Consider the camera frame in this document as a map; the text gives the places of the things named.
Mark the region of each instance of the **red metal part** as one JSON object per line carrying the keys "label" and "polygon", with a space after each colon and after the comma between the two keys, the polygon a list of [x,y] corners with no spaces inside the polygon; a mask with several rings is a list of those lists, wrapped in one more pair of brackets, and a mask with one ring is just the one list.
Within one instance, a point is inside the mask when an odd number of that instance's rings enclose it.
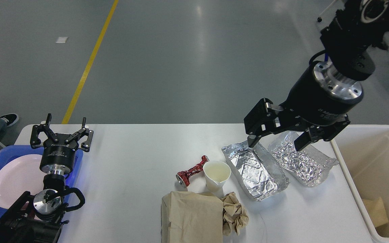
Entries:
{"label": "red metal part", "polygon": [[185,188],[188,187],[188,185],[190,185],[190,181],[188,181],[188,179],[192,175],[195,175],[195,174],[203,171],[204,164],[208,161],[210,161],[210,160],[208,159],[208,157],[206,155],[204,155],[204,156],[202,156],[202,161],[199,164],[193,166],[193,168],[191,168],[189,170],[184,170],[184,171],[178,172],[176,174],[176,179],[181,184],[181,186],[184,186]]}

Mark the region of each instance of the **yellow floor line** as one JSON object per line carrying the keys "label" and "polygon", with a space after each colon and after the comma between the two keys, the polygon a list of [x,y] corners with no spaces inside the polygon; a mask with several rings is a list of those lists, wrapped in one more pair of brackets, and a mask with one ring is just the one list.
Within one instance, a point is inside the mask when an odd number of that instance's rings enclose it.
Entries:
{"label": "yellow floor line", "polygon": [[91,66],[93,65],[94,59],[96,58],[97,52],[99,51],[103,37],[108,29],[109,22],[111,21],[112,15],[115,11],[118,0],[114,0],[111,10],[109,11],[108,17],[106,18],[105,24],[103,25],[102,32],[100,32],[99,38],[97,39],[96,45],[94,46],[93,52],[89,57],[88,63],[86,64],[85,70],[83,71],[82,77],[80,78],[79,84],[77,85],[76,91],[74,92],[73,98],[71,98],[70,105],[68,106],[65,116],[62,120],[62,124],[67,124],[70,120],[71,114],[73,113],[74,107],[76,106],[77,100],[79,99],[80,92],[82,92],[83,85],[85,84],[86,78],[88,77]]}

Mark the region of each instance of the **foil container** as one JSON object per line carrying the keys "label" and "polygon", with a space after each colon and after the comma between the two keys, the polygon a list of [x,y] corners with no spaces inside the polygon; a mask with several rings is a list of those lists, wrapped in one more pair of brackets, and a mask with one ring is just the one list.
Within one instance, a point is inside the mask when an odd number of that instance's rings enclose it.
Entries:
{"label": "foil container", "polygon": [[222,148],[226,162],[247,195],[256,201],[277,194],[287,188],[289,179],[260,144],[249,148],[247,141]]}
{"label": "foil container", "polygon": [[268,146],[268,151],[301,184],[307,187],[317,186],[327,179],[329,171],[338,161],[312,145],[300,152],[296,151],[293,142],[297,138],[298,134],[294,131],[283,132]]}

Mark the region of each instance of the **white paper cup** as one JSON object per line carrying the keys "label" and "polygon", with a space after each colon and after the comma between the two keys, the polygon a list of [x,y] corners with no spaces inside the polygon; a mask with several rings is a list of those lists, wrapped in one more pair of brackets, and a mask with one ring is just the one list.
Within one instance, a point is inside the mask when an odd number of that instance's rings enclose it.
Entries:
{"label": "white paper cup", "polygon": [[204,164],[205,182],[211,192],[218,191],[229,179],[230,167],[221,161],[208,161]]}

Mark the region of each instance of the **concrete floor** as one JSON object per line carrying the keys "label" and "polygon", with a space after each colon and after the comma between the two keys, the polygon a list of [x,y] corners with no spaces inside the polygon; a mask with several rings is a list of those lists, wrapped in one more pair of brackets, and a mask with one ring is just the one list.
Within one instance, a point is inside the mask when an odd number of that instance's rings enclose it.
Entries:
{"label": "concrete floor", "polygon": [[[309,58],[330,0],[120,0],[70,123],[242,123],[263,97],[281,103]],[[113,1],[0,1],[0,115],[61,123]],[[65,44],[56,44],[68,36]],[[353,124],[389,124],[389,55]]]}

